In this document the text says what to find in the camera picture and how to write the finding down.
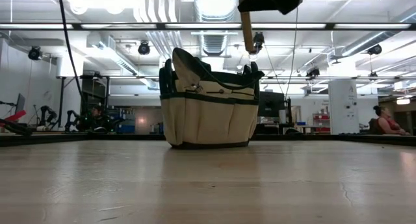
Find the computer monitor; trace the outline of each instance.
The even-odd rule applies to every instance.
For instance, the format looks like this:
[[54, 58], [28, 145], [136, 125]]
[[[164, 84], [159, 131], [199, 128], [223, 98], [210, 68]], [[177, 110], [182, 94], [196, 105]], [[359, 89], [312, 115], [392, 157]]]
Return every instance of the computer monitor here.
[[14, 114], [17, 114], [25, 108], [25, 100], [25, 97], [19, 93], [18, 103], [16, 104], [16, 111]]
[[285, 109], [285, 94], [274, 92], [260, 92], [259, 111], [260, 117], [279, 117], [279, 110]]

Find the ventilation duct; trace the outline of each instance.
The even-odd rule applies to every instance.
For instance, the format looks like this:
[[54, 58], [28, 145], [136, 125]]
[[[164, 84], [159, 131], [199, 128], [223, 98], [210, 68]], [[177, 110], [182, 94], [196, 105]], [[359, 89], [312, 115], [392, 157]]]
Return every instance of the ventilation duct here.
[[[416, 23], [416, 6], [395, 17], [392, 22]], [[383, 42], [400, 31], [372, 32], [342, 50], [342, 56], [352, 56]]]
[[[238, 0], [194, 0], [197, 19], [200, 22], [233, 21], [237, 1]], [[226, 49], [228, 36], [201, 35], [200, 42], [203, 52], [208, 56], [219, 56]]]

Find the person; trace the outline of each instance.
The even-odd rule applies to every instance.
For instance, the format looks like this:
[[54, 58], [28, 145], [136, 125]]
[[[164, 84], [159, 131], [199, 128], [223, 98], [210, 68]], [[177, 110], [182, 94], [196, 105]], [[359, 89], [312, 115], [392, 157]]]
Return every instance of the person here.
[[96, 129], [98, 127], [103, 127], [107, 131], [111, 129], [110, 119], [103, 113], [103, 107], [96, 105], [92, 108], [91, 116], [94, 119], [91, 129]]
[[410, 135], [393, 120], [388, 108], [383, 106], [375, 106], [373, 109], [376, 111], [378, 116], [377, 124], [380, 130], [383, 131], [383, 134], [399, 134], [403, 136]]
[[91, 110], [91, 118], [81, 118], [77, 123], [78, 131], [110, 131], [110, 118], [103, 113], [103, 107], [96, 105]]

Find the table surface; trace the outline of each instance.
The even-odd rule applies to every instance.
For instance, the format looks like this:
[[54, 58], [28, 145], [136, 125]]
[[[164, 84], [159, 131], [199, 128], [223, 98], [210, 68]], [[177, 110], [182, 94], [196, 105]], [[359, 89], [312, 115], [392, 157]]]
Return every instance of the table surface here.
[[416, 148], [166, 142], [0, 148], [5, 223], [416, 223]]

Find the red top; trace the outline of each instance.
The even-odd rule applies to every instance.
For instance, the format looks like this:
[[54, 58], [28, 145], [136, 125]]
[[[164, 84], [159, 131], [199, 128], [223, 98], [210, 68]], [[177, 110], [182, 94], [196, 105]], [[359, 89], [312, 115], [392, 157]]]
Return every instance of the red top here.
[[391, 130], [394, 130], [394, 131], [400, 130], [400, 127], [392, 118], [384, 118], [384, 119], [388, 122]]

